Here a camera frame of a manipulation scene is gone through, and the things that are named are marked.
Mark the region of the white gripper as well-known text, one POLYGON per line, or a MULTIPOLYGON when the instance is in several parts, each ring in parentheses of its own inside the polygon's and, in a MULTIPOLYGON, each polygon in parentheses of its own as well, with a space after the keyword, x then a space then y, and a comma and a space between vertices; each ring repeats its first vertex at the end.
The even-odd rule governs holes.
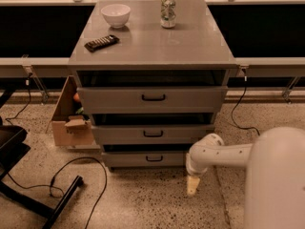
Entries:
POLYGON ((196 193, 202 176, 212 165, 216 152, 224 145, 223 139, 217 134, 208 134, 190 148, 186 154, 187 195, 196 193))

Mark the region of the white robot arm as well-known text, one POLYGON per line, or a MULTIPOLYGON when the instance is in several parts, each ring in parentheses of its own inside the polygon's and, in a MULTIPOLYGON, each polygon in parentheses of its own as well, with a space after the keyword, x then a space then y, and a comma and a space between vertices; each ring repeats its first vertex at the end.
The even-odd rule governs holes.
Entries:
POLYGON ((246 169, 244 229, 305 229, 305 131, 278 127, 252 144, 226 146, 216 134, 186 154, 187 193, 210 166, 246 169))

